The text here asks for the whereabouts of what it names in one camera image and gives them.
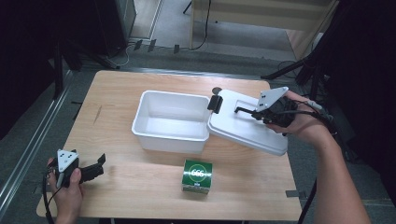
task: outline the tripod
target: tripod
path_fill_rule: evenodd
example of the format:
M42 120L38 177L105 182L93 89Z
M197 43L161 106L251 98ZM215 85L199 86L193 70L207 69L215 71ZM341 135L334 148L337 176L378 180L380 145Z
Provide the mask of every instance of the tripod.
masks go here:
M316 100L318 96L318 84L320 79L324 75L326 62L329 61L331 57L331 52L336 46L336 37L339 33L340 24L349 11L349 7L345 7L344 5L342 5L342 3L344 2L345 1L340 1L338 8L335 10L329 28L323 34L315 49L308 56L277 72L274 72L273 74L261 76L261 79L272 80L277 77L281 77L286 73L293 71L294 69L302 67L301 71L295 78L296 83L298 85L304 85L312 77L311 92L309 94L309 98L311 100Z

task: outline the finger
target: finger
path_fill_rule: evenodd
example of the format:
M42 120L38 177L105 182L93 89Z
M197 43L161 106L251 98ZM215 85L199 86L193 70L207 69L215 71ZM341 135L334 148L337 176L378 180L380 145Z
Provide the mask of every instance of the finger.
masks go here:
M76 168L70 176L69 190L79 191L79 180L81 179L81 170Z
M289 99L291 99L291 100L296 100L296 101L305 102L305 101L308 101L308 100L309 100L309 99L307 99L307 98L305 98L305 97L303 97L303 96L301 96L301 95L295 93L294 91L287 91L287 92L285 93L285 96L287 96L287 97L288 97Z
M277 126L276 124L267 124L267 128L274 130L276 133L287 133L286 128L282 128L280 126Z
M53 158L49 158L48 164L50 164L53 161ZM56 177L53 172L49 172L49 178L47 180L49 182L49 187L50 190L53 192L56 191Z
M81 196L82 196L82 198L84 198L84 195L85 195L84 186L82 186L82 185L78 185L78 186L79 186L79 191L81 192Z

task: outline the container lid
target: container lid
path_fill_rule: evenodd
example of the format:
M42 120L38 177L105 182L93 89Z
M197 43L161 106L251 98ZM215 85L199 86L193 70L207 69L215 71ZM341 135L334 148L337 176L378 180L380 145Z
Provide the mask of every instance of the container lid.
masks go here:
M243 146L281 156L288 150L288 137L266 127L261 120L255 120L249 113L239 111L238 106L255 110L258 99L239 92L222 90L219 113L212 113L207 128L214 135L229 139Z

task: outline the human hand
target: human hand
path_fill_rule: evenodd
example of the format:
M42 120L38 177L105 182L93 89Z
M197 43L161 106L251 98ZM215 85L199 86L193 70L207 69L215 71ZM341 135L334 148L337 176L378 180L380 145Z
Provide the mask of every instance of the human hand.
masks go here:
M309 101L309 99L292 91L287 91L285 96L298 102ZM314 112L314 109L304 104L299 104L297 110ZM296 114L294 121L287 128L275 124L267 124L267 127L276 133L292 133L303 141L314 145L314 147L319 147L329 138L332 138L327 127L321 121L306 114Z
M58 209L58 216L56 218L57 224L76 223L79 216L79 211L84 196L84 188L79 184L81 179L81 171L76 168L70 176L69 188L61 188L54 196L56 207ZM49 186L52 194L58 189L56 188L56 177L54 173L49 173Z

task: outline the wooden table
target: wooden table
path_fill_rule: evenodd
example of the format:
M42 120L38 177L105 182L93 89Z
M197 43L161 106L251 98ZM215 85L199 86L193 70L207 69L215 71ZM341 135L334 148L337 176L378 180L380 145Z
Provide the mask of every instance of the wooden table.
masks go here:
M209 0L191 1L191 49L194 22L206 21L208 5ZM337 6L338 0L212 0L209 19L286 29L299 60L326 31Z
M80 167L106 153L105 173L84 183L82 217L297 220L301 213L287 155L273 156L210 135L200 155L141 148L131 127L143 91L210 97L214 87L257 97L262 80L98 72L64 149L76 149ZM213 163L208 195L181 190L186 159ZM55 203L51 211L56 215ZM42 200L37 207L45 215Z

